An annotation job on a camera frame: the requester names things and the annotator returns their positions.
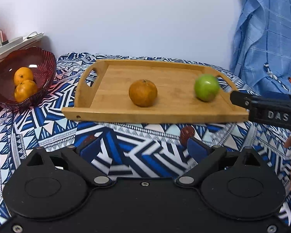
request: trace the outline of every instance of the apple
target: apple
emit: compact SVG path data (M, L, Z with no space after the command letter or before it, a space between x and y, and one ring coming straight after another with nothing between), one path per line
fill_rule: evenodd
M220 85L216 77L211 74L202 74L194 85L196 97L204 102L211 102L219 93Z

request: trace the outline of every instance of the screw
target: screw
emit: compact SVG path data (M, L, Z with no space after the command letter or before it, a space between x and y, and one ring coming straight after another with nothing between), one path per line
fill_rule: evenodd
M194 182L194 179L190 176L183 176L183 177L180 177L179 178L179 181L182 183L182 184L191 184Z
M107 176L98 176L94 178L94 182L97 184L106 184L109 182L109 178Z
M15 233L22 233L23 232L23 228L19 225L14 225L12 227L12 230L15 232Z
M267 233L275 233L277 231L276 225L271 225L267 228Z

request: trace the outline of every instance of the orange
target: orange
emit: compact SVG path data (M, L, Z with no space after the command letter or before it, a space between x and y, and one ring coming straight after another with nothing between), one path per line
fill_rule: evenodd
M18 86L24 80L33 81L33 73L28 67L19 68L14 74L14 85Z
M37 85L32 80L24 80L15 88L14 97L18 103L21 103L36 92L38 92Z
M150 107L157 97L157 88L149 80L137 80L129 87L129 98L139 107Z

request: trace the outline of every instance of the bowl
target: bowl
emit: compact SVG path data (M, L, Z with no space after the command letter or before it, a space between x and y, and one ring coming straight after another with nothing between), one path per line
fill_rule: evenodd
M14 74L21 67L29 67L33 72L38 92L18 103L14 98ZM38 105L53 83L56 73L56 59L53 53L39 47L11 52L0 62L0 106L19 110Z

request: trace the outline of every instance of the white wall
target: white wall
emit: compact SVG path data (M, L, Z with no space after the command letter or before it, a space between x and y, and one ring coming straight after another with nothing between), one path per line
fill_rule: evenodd
M229 67L240 0L0 0L8 38L45 32L68 52L169 57Z

